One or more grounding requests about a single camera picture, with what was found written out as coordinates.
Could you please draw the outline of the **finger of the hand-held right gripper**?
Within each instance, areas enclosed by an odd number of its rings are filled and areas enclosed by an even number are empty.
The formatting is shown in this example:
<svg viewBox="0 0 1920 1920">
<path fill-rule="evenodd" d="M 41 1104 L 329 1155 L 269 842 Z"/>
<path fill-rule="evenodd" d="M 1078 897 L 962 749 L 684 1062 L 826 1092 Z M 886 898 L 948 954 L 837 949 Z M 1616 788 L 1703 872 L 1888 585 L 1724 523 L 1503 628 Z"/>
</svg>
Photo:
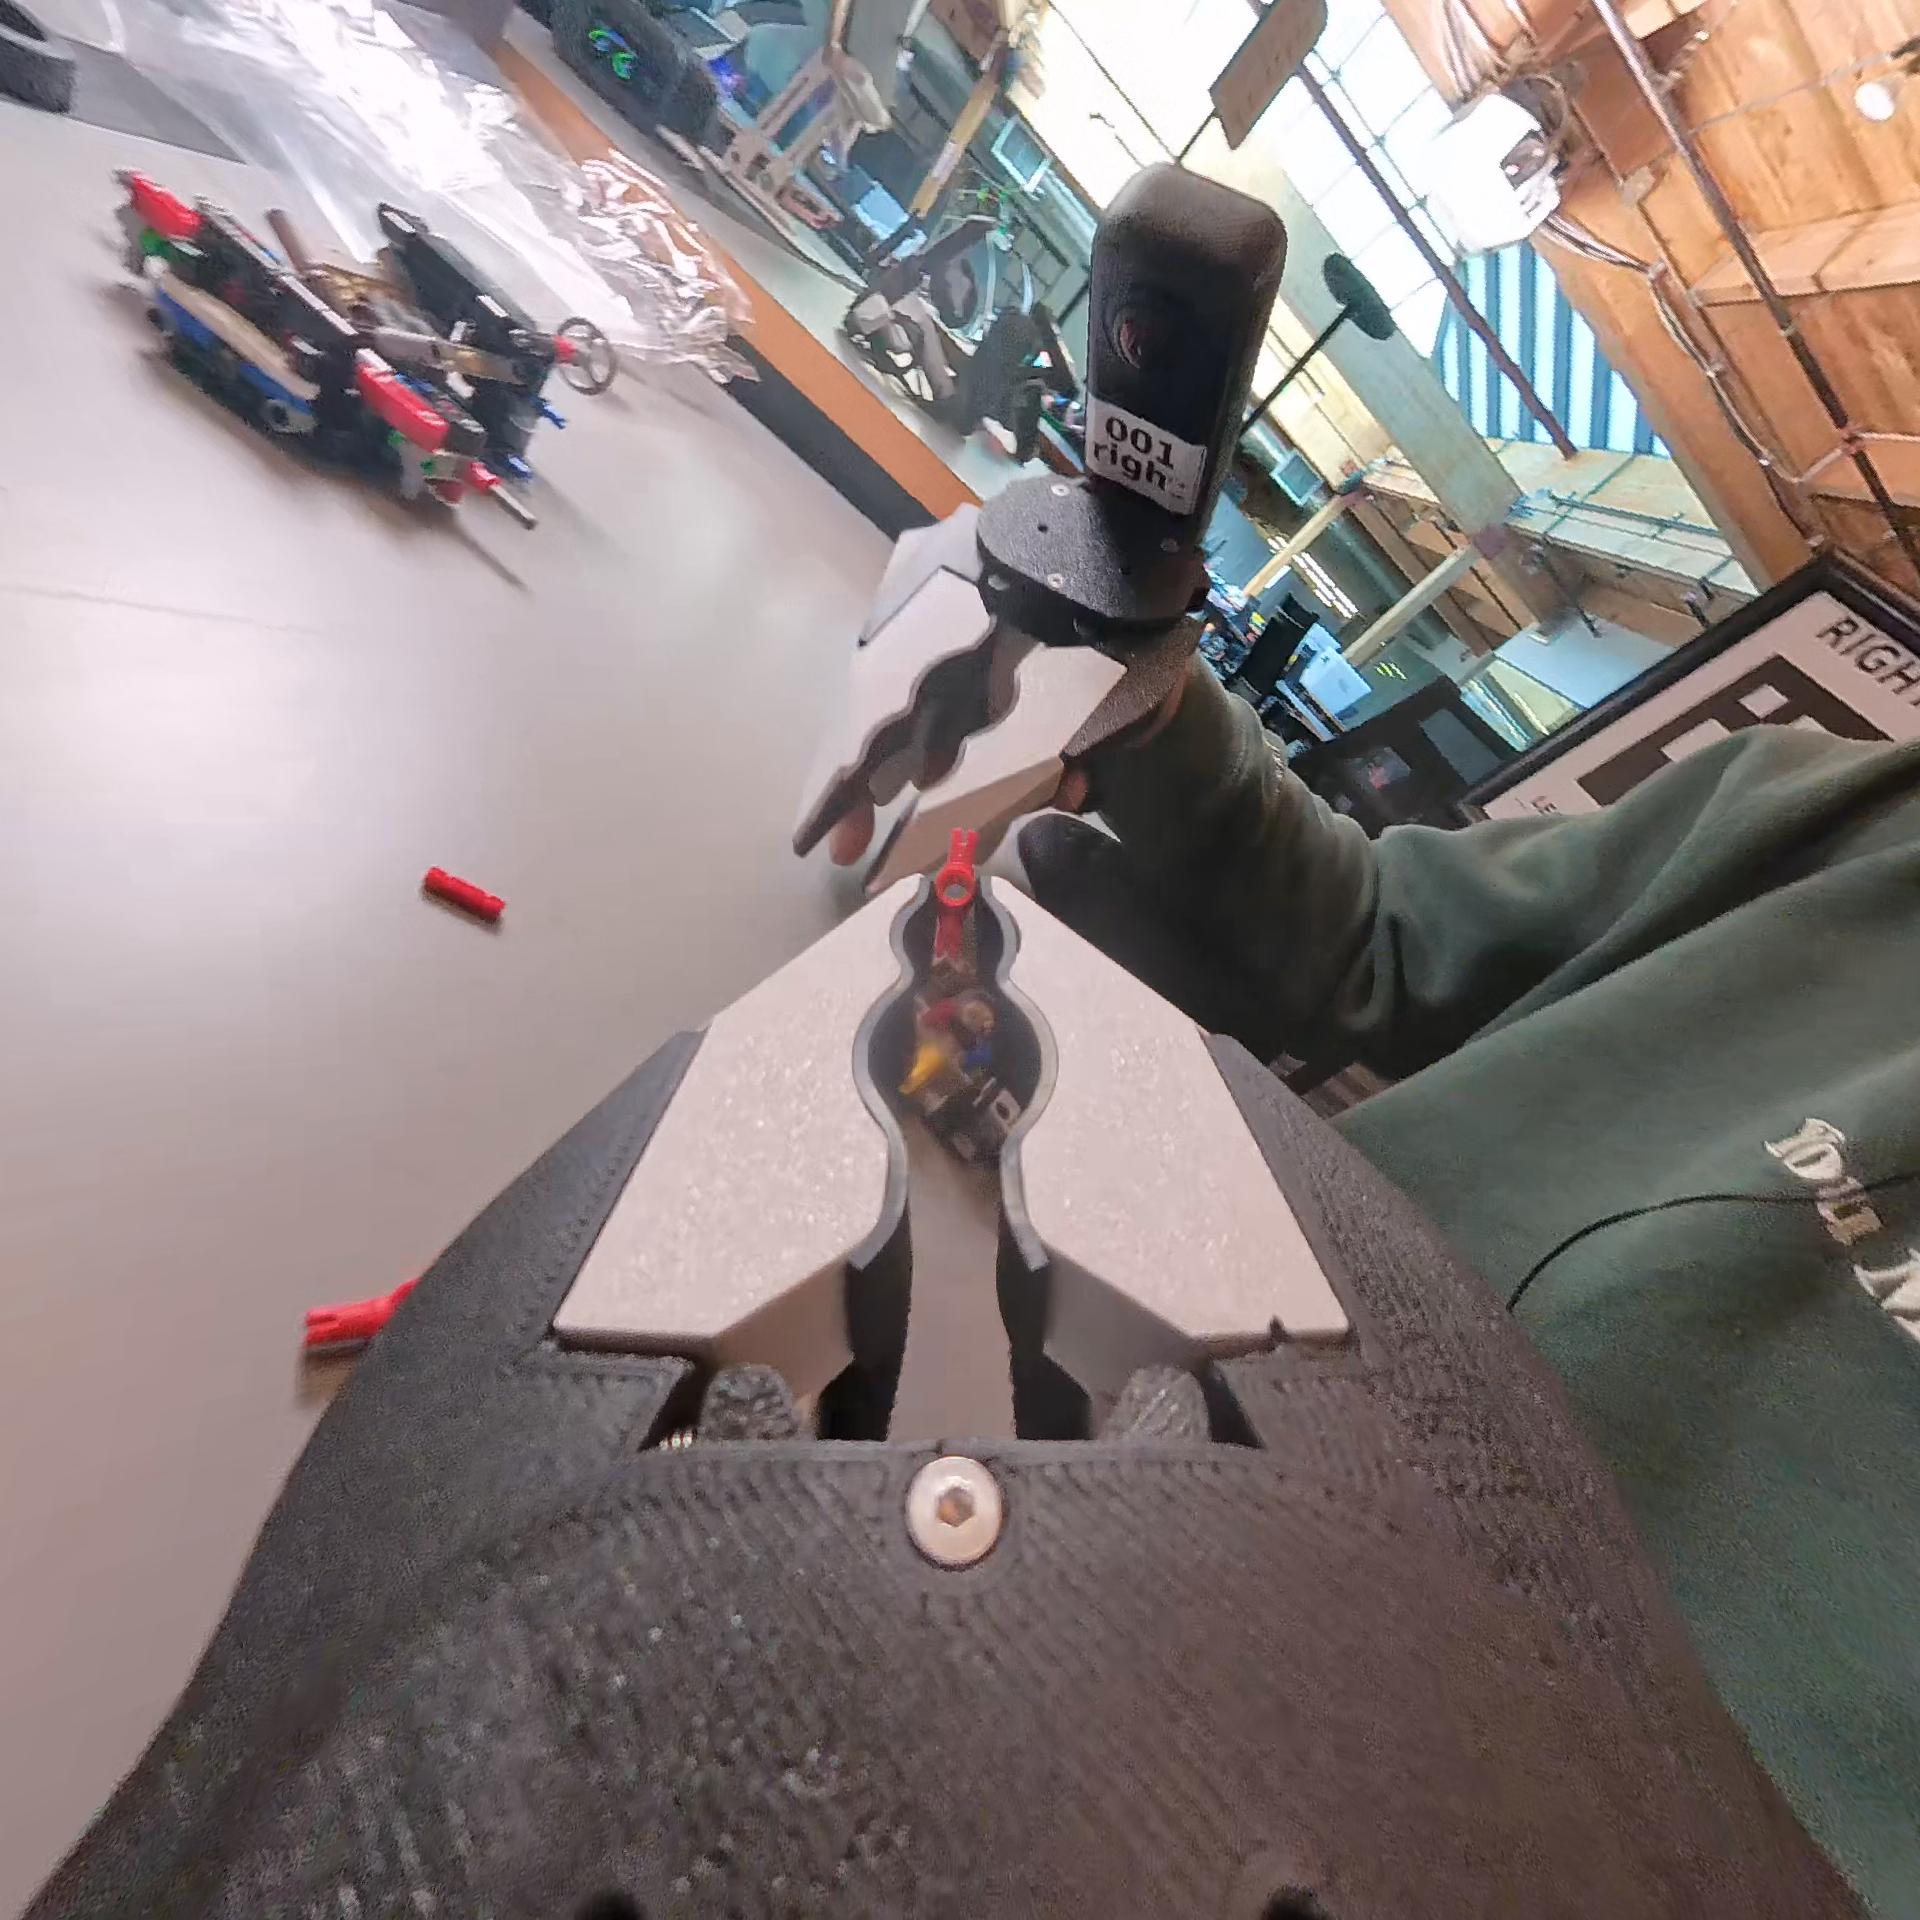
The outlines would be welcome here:
<svg viewBox="0 0 1920 1920">
<path fill-rule="evenodd" d="M 991 860 L 1008 829 L 1040 810 L 1064 778 L 1070 745 L 1128 678 L 1132 666 L 1096 648 L 1036 643 L 1020 656 L 991 648 L 990 688 L 1008 704 L 965 730 L 960 698 L 916 720 L 903 757 L 903 812 L 862 881 L 866 898 L 937 873 L 954 833 Z"/>
<path fill-rule="evenodd" d="M 898 537 L 807 770 L 792 856 L 862 802 L 926 786 L 988 723 L 996 622 L 981 589 L 977 507 Z"/>
</svg>

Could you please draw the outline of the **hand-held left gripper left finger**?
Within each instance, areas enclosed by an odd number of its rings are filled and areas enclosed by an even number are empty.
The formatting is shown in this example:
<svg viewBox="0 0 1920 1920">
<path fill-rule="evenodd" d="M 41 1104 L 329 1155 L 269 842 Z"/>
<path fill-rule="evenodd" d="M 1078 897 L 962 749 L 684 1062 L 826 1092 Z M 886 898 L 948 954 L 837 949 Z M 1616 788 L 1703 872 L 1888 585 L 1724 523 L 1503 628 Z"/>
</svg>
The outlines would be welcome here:
<svg viewBox="0 0 1920 1920">
<path fill-rule="evenodd" d="M 816 1400 L 853 1363 L 847 1261 L 886 1208 L 890 1145 L 857 1035 L 898 994 L 900 881 L 719 1011 L 552 1318 L 589 1353 L 774 1370 Z"/>
</svg>

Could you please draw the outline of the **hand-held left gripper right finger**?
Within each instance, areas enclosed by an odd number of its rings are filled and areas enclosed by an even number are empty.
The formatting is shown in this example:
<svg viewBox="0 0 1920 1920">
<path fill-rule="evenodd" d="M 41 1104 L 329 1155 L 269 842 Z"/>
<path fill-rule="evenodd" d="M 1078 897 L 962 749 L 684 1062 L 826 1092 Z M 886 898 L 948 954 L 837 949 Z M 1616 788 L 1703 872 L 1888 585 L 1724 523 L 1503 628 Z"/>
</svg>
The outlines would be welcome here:
<svg viewBox="0 0 1920 1920">
<path fill-rule="evenodd" d="M 1352 1315 L 1204 1028 L 1000 881 L 998 986 L 1037 1081 L 968 1176 L 968 1382 L 990 1417 L 1151 1365 L 1332 1353 Z"/>
</svg>

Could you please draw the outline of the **small multicoloured lego assembly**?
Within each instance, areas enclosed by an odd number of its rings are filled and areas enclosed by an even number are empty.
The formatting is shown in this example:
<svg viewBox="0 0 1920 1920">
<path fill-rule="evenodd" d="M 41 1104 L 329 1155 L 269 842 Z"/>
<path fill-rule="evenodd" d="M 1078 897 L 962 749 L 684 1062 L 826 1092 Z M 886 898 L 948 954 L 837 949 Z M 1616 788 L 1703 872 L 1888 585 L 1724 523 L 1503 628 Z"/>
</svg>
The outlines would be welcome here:
<svg viewBox="0 0 1920 1920">
<path fill-rule="evenodd" d="M 1041 1046 L 1000 979 L 1010 936 L 984 893 L 975 842 L 952 829 L 929 882 L 928 954 L 895 1094 L 948 1156 L 991 1169 L 1040 1089 Z"/>
</svg>

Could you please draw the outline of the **person's right forearm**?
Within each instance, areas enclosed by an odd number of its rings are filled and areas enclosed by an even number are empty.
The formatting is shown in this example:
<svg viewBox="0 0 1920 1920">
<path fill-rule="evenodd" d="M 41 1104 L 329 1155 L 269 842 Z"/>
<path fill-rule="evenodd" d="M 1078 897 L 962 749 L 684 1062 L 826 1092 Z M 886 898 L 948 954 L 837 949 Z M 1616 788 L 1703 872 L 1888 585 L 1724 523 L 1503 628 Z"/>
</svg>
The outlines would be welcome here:
<svg viewBox="0 0 1920 1920">
<path fill-rule="evenodd" d="M 1033 897 L 1260 1057 L 1750 1126 L 1916 1069 L 1916 742 L 1764 723 L 1598 812 L 1368 836 L 1194 667 L 1082 782 Z"/>
</svg>

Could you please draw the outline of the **red lego axle connector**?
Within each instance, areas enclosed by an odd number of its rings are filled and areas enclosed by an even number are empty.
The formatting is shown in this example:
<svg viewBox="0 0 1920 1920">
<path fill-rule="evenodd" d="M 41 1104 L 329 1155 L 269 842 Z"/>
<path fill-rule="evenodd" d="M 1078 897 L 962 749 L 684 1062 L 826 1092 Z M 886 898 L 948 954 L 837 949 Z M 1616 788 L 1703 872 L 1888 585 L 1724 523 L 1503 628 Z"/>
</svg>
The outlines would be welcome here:
<svg viewBox="0 0 1920 1920">
<path fill-rule="evenodd" d="M 301 1326 L 301 1357 L 360 1353 L 392 1322 L 415 1284 L 418 1278 L 410 1278 L 367 1298 L 309 1307 Z"/>
</svg>

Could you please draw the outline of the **black lego vehicle model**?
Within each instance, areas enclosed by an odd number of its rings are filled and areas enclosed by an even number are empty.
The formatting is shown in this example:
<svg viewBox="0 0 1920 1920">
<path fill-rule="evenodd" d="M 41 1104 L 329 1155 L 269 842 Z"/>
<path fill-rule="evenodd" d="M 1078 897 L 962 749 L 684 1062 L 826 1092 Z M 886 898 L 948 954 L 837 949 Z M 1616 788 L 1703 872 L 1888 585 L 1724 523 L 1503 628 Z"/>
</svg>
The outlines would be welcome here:
<svg viewBox="0 0 1920 1920">
<path fill-rule="evenodd" d="M 551 378 L 606 394 L 610 337 L 584 317 L 541 328 L 423 218 L 378 203 L 367 268 L 314 257 L 272 209 L 272 244 L 212 198 L 117 173 L 122 260 L 161 358 L 269 442 L 406 500 L 537 514 L 525 451 L 564 425 Z"/>
</svg>

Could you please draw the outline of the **person's right hand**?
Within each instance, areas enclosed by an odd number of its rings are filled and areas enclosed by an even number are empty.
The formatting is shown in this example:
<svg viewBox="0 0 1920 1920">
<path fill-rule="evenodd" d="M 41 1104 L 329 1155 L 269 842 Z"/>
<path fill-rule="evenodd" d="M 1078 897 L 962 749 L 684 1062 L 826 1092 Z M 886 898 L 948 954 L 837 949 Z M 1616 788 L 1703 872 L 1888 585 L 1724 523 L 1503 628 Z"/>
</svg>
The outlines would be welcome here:
<svg viewBox="0 0 1920 1920">
<path fill-rule="evenodd" d="M 991 865 L 998 856 L 1000 845 L 1006 843 L 1008 833 L 1025 817 L 1036 812 L 1063 810 L 1068 814 L 1077 814 L 1087 805 L 1089 792 L 1089 769 L 1080 760 L 1064 760 L 1061 766 L 1054 769 L 1056 779 L 1047 795 L 1037 797 L 1025 812 L 1010 814 L 998 826 L 988 826 L 981 829 L 975 860 L 981 866 Z M 880 802 L 877 794 L 863 784 L 854 792 L 849 805 L 842 814 L 829 826 L 822 848 L 824 858 L 834 868 L 853 868 L 866 858 L 870 858 L 872 836 L 877 829 Z"/>
</svg>

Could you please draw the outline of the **black round stand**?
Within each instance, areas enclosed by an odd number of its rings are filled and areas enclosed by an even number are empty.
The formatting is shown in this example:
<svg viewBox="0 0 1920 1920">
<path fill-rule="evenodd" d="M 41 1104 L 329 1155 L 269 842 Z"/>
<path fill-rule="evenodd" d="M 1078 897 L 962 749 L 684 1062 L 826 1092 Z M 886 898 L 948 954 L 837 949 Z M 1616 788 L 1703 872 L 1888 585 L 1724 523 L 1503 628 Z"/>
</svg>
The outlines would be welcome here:
<svg viewBox="0 0 1920 1920">
<path fill-rule="evenodd" d="M 1354 328 L 1374 344 L 1392 341 L 1398 331 L 1393 315 L 1378 288 L 1337 251 L 1325 253 L 1320 280 L 1327 298 L 1335 301 L 1335 315 L 1322 324 L 1312 344 L 1297 352 L 1287 370 L 1260 395 L 1253 411 L 1238 425 L 1240 435 L 1253 433 L 1276 406 L 1276 400 L 1292 387 L 1292 382 L 1306 370 L 1310 361 L 1319 357 L 1343 328 Z"/>
</svg>

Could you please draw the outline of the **hanging brown sign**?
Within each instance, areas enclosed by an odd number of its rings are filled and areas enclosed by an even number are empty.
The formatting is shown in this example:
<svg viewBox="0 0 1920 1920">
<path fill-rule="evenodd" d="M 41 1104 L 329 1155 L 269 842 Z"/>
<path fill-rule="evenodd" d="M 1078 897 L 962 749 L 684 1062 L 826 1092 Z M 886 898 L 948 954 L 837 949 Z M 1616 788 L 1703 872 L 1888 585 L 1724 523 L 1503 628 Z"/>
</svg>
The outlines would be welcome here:
<svg viewBox="0 0 1920 1920">
<path fill-rule="evenodd" d="M 1210 118 L 1234 153 L 1303 68 L 1327 27 L 1327 2 L 1270 2 L 1217 68 L 1206 98 Z"/>
</svg>

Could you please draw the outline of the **blue white striped awning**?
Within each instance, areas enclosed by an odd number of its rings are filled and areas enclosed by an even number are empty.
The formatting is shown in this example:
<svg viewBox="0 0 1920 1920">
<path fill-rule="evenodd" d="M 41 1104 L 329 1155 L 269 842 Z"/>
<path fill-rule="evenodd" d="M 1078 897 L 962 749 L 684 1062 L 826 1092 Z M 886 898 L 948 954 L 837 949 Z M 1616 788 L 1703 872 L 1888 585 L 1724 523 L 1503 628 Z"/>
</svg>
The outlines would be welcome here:
<svg viewBox="0 0 1920 1920">
<path fill-rule="evenodd" d="M 1640 398 L 1605 357 L 1593 328 L 1530 244 L 1468 257 L 1455 266 L 1455 281 L 1574 451 L 1670 457 Z M 1431 363 L 1462 417 L 1488 442 L 1551 446 L 1548 422 L 1530 411 L 1488 341 L 1450 301 L 1442 307 Z"/>
</svg>

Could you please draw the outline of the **white junction box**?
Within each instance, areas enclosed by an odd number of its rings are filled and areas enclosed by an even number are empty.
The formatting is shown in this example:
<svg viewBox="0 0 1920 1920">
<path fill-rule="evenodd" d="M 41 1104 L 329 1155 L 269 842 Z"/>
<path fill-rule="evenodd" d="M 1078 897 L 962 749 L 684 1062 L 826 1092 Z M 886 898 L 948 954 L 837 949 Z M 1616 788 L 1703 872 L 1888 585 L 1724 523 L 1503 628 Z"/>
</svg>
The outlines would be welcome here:
<svg viewBox="0 0 1920 1920">
<path fill-rule="evenodd" d="M 1428 146 L 1426 187 L 1462 257 L 1526 242 L 1561 206 L 1565 140 L 1544 85 L 1513 81 L 1462 105 Z"/>
</svg>

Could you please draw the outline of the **clear plastic sheet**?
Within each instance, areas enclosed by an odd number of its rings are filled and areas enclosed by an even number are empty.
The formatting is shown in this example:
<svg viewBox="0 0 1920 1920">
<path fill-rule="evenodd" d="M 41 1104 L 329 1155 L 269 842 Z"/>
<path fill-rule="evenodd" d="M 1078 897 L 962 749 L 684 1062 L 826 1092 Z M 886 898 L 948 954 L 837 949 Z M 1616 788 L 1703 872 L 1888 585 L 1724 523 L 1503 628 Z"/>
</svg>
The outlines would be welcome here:
<svg viewBox="0 0 1920 1920">
<path fill-rule="evenodd" d="M 620 373 L 758 379 L 729 264 L 599 129 L 575 153 L 444 16 L 404 4 L 122 4 L 128 51 L 353 253 L 414 212 L 541 328 L 586 321 Z"/>
</svg>

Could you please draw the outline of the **black framed white sign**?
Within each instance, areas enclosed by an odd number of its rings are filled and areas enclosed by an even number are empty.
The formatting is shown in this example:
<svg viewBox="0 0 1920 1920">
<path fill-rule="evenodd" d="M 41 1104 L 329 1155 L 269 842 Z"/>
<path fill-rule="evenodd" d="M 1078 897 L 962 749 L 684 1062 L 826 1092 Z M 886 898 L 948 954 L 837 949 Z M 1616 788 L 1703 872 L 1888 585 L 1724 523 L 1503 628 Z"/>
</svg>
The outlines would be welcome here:
<svg viewBox="0 0 1920 1920">
<path fill-rule="evenodd" d="M 1745 730 L 1918 737 L 1918 602 L 1856 561 L 1797 570 L 1455 802 L 1462 824 L 1605 810 Z"/>
</svg>

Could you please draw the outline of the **black machine frame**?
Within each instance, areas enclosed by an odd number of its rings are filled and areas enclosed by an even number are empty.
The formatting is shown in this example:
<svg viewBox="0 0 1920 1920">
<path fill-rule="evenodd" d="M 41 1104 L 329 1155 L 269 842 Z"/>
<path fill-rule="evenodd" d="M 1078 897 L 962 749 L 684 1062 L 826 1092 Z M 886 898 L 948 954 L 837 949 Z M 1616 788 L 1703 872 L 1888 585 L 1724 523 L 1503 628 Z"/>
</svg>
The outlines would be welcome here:
<svg viewBox="0 0 1920 1920">
<path fill-rule="evenodd" d="M 1012 457 L 1040 457 L 1041 422 L 1080 400 L 1054 313 L 1029 270 L 998 301 L 1000 226 L 988 212 L 874 259 L 846 315 L 847 347 L 957 436 L 996 427 Z"/>
</svg>

